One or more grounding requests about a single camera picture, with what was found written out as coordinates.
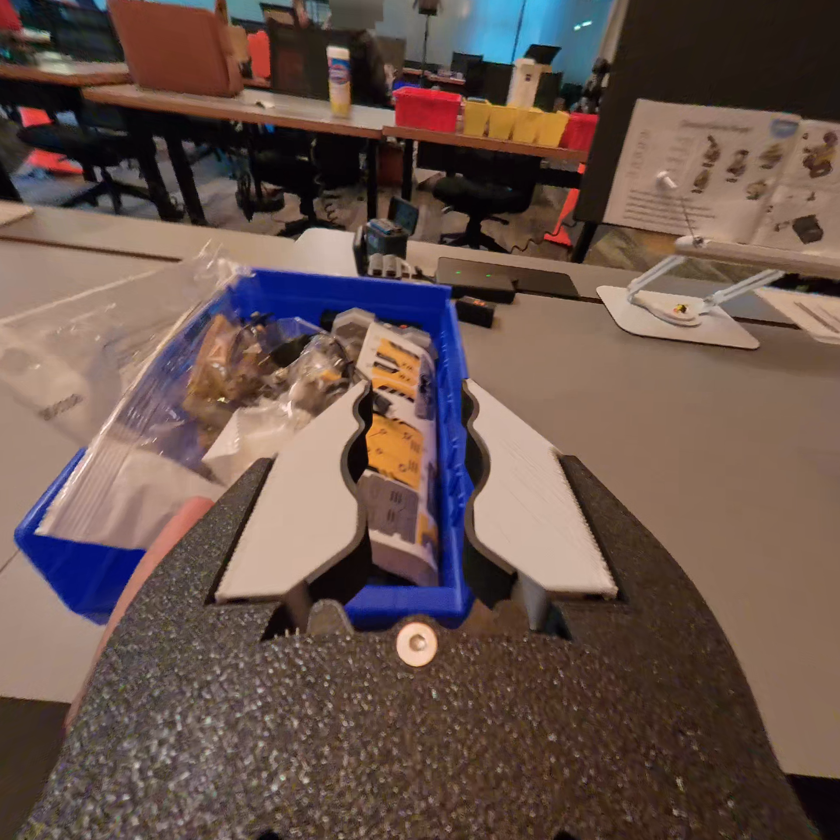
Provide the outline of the printed instruction booklet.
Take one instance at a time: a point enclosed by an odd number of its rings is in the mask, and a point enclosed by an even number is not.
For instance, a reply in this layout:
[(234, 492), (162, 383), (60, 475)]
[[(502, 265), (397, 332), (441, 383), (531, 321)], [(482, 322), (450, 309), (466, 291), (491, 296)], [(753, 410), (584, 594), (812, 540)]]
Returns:
[(637, 100), (603, 221), (836, 258), (839, 124)]

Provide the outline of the wooden top table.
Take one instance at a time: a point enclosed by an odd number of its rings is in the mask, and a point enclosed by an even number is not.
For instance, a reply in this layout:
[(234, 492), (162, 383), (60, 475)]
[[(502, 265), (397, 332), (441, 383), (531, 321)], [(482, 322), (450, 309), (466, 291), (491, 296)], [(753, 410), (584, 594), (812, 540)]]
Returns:
[(386, 125), (381, 131), (382, 138), (404, 142), (402, 155), (401, 197), (410, 201), (413, 197), (414, 152), (418, 143), (435, 144), (464, 148), (472, 151), (503, 153), (516, 156), (528, 156), (541, 161), (560, 161), (584, 165), (587, 152), (564, 147), (545, 147), (533, 143), (518, 143), (513, 140), (495, 140), (486, 136), (476, 137), (463, 133), (437, 132), (399, 125)]
[(89, 103), (84, 90), (129, 82), (131, 75), (122, 62), (56, 60), (32, 65), (3, 61), (1, 105), (14, 121), (22, 109), (42, 111), (48, 123), (76, 124), (84, 130), (126, 133), (120, 112), (111, 106)]
[(89, 102), (119, 109), (126, 124), (132, 124), (138, 136), (164, 137), (184, 208), (194, 226), (205, 227), (203, 205), (198, 197), (192, 172), (186, 162), (182, 143), (172, 127), (153, 129), (150, 114), (209, 119), (228, 123), (272, 125), (286, 130), (352, 137), (365, 141), (367, 165), (366, 215), (378, 215), (378, 156), (385, 129), (394, 127), (391, 109), (354, 104), (347, 116), (332, 113), (327, 101), (301, 98), (255, 89), (242, 91), (233, 98), (199, 96), (180, 92), (154, 91), (133, 83), (86, 87), (82, 96)]

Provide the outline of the black battery pack blue label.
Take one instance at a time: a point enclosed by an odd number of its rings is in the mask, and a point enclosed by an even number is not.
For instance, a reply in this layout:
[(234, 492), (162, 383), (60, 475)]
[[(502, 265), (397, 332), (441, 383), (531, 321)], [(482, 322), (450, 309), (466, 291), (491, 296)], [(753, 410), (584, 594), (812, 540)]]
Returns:
[(353, 260), (360, 277), (411, 279), (408, 233), (389, 219), (376, 218), (360, 226), (353, 236)]

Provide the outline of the white paper sheet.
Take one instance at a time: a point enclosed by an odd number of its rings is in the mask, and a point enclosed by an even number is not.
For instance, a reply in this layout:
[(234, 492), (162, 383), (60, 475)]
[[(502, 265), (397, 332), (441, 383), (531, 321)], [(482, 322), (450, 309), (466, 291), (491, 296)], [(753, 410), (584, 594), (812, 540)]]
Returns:
[(814, 341), (839, 346), (839, 297), (772, 287), (761, 288), (755, 295)]

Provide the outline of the white metal book stand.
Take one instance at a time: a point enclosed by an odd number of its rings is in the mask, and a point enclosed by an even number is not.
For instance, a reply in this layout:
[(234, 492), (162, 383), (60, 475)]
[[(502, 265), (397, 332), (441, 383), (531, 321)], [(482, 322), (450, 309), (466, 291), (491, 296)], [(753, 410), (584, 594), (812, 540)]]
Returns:
[[(768, 287), (786, 274), (811, 273), (838, 279), (838, 191), (792, 186), (774, 187), (770, 200), (738, 199), (718, 211), (712, 199), (711, 219), (691, 219), (686, 179), (677, 180), (672, 168), (659, 167), (643, 181), (666, 209), (685, 214), (688, 235), (679, 238), (676, 252), (634, 278), (626, 287), (596, 289), (616, 325), (643, 338), (703, 343), (737, 350), (756, 350), (759, 342), (729, 316), (727, 301)], [(685, 297), (651, 291), (651, 284), (689, 258), (730, 264), (754, 264), (760, 270), (745, 280), (705, 297)]]

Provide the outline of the tall white container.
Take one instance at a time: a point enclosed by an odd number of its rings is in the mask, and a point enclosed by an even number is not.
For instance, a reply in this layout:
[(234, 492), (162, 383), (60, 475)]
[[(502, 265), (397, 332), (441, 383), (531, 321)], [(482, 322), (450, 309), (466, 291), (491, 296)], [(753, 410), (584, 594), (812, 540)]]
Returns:
[(511, 69), (507, 106), (530, 109), (534, 105), (541, 76), (540, 65), (531, 58), (516, 59)]

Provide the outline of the yellow grey sticker sheet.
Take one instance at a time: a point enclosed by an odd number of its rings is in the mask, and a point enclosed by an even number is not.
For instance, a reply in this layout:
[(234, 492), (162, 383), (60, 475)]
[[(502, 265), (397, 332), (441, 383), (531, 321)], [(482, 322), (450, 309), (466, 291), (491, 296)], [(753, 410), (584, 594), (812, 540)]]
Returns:
[(364, 499), (373, 562), (411, 585), (438, 584), (438, 434), (436, 365), (411, 333), (374, 321), (356, 370), (371, 385)]

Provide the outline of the bag of gold parts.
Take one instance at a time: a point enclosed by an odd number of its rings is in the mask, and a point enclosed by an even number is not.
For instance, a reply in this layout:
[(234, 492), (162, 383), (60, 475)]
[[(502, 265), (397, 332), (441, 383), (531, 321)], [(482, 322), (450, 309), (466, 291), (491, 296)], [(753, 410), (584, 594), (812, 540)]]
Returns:
[(235, 322), (220, 313), (210, 320), (181, 402), (202, 447), (215, 443), (235, 412), (264, 391), (273, 370), (267, 342), (261, 317)]

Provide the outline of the flat black charger box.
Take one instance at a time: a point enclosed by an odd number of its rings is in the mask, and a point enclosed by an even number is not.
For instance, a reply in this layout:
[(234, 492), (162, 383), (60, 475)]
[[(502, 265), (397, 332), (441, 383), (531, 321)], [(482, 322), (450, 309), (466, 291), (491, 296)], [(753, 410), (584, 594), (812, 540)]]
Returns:
[(434, 278), (437, 284), (450, 287), (453, 299), (476, 298), (509, 305), (517, 294), (571, 300), (580, 297), (570, 276), (553, 270), (441, 258)]

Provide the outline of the brown leather case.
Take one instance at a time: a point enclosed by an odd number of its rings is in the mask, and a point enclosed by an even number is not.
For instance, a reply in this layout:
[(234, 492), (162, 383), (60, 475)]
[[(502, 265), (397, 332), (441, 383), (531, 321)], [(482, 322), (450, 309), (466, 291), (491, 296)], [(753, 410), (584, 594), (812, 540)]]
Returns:
[(225, 2), (111, 1), (108, 12), (138, 87), (220, 98), (244, 89)]

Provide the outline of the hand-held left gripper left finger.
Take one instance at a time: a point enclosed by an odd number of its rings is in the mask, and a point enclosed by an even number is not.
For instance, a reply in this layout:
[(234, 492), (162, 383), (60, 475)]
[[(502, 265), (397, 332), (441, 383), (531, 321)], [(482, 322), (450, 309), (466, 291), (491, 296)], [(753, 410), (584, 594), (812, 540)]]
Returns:
[(274, 457), (215, 587), (216, 604), (276, 603), (294, 624), (320, 601), (347, 605), (373, 570), (360, 482), (373, 419), (351, 386)]

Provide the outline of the person's left hand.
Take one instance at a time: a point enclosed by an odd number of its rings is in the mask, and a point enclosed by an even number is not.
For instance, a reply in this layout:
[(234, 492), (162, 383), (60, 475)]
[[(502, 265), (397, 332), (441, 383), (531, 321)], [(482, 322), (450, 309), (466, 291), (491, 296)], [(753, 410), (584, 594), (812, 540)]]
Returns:
[(65, 716), (62, 733), (67, 735), (76, 719), (81, 705), (90, 687), (92, 678), (96, 672), (98, 662), (103, 655), (109, 639), (117, 626), (123, 619), (129, 606), (142, 590), (144, 584), (151, 574), (162, 562), (163, 558), (172, 551), (184, 536), (212, 509), (214, 501), (205, 497), (192, 497), (177, 511), (174, 517), (167, 522), (152, 545), (145, 551), (142, 559), (137, 564), (134, 572), (129, 578), (124, 590), (115, 605), (112, 614), (100, 637), (96, 653), (93, 655), (91, 665), (76, 698), (71, 702), (70, 708)]

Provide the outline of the large clear plastic bag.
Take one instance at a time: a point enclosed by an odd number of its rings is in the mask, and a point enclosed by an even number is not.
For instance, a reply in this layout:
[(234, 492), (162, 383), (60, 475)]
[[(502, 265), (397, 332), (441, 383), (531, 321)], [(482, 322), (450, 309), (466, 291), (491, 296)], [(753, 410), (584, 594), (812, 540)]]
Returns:
[(208, 325), (196, 339), (182, 329), (253, 272), (208, 245), (150, 274), (2, 320), (2, 383), (86, 449), (39, 535), (148, 549), (184, 502), (215, 501), (310, 423), (297, 427), (256, 399), (204, 448), (182, 409)]

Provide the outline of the black partition panel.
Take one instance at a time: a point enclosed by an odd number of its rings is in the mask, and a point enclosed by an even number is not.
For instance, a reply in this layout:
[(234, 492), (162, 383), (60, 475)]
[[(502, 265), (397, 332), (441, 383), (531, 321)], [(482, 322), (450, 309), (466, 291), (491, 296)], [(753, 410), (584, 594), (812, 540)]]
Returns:
[(839, 2), (630, 2), (575, 208), (586, 233), (639, 98), (837, 122)]

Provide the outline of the blue plastic storage bin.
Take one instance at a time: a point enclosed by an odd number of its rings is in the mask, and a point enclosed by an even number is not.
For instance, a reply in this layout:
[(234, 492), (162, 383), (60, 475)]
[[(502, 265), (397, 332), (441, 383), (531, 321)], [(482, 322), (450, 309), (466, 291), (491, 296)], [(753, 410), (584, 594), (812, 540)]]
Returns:
[[(414, 614), (455, 628), (466, 619), (473, 596), (462, 571), (463, 525), (473, 485), (465, 466), (466, 434), (461, 424), (461, 383), (467, 377), (459, 323), (446, 287), (358, 277), (321, 276), (254, 269), (187, 320), (182, 333), (196, 339), (224, 309), (244, 317), (254, 312), (300, 317), (320, 325), (350, 308), (362, 308), (396, 325), (426, 331), (437, 350), (437, 523), (441, 546), (437, 586), (367, 585), (346, 610), (354, 627), (385, 629)], [(139, 549), (73, 542), (39, 535), (49, 505), (59, 495), (86, 451), (80, 449), (16, 526), (17, 548), (64, 605), (95, 624), (105, 624), (130, 574)]]

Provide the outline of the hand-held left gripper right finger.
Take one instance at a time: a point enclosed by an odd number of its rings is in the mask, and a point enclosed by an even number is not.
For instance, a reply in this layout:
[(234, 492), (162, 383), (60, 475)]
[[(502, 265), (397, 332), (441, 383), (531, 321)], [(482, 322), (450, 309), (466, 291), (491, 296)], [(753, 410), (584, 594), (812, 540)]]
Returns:
[(532, 631), (555, 600), (618, 599), (604, 538), (571, 474), (574, 459), (487, 389), (463, 380), (463, 574), (474, 613), (512, 607)]

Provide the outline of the yellow white wipes canister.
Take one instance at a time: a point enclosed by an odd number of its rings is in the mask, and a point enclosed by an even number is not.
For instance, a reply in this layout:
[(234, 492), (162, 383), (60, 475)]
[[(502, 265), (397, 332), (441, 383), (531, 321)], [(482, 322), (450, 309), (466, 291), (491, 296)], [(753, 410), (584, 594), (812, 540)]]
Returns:
[(347, 118), (352, 108), (350, 51), (343, 46), (328, 45), (326, 56), (332, 114), (339, 118)]

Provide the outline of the bag of black parts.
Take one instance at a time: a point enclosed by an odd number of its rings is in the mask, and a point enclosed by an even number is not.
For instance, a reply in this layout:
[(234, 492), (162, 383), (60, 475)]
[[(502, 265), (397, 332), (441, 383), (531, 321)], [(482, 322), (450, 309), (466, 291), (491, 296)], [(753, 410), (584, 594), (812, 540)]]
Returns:
[(359, 380), (366, 330), (352, 322), (325, 332), (300, 318), (266, 317), (258, 338), (266, 372), (257, 405), (280, 409), (297, 427), (323, 413)]

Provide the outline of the red plastic bin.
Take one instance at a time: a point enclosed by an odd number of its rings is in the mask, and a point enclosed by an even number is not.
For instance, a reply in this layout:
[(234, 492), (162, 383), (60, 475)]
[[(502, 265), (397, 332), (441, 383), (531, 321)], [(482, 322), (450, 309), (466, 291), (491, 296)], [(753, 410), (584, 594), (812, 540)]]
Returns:
[(599, 115), (596, 113), (572, 112), (563, 131), (560, 147), (588, 154), (598, 120)]
[(404, 86), (393, 93), (395, 126), (455, 133), (463, 98), (458, 93)]

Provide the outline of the black tripod stand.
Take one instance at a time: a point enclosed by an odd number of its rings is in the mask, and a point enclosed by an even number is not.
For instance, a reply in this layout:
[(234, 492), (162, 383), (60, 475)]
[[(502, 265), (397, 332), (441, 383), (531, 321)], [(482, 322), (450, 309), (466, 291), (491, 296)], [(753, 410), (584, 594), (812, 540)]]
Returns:
[(430, 37), (431, 20), (433, 17), (438, 15), (441, 6), (442, 1), (413, 1), (413, 7), (417, 11), (417, 13), (421, 15), (424, 19), (421, 77), (425, 76), (427, 69), (428, 44)]

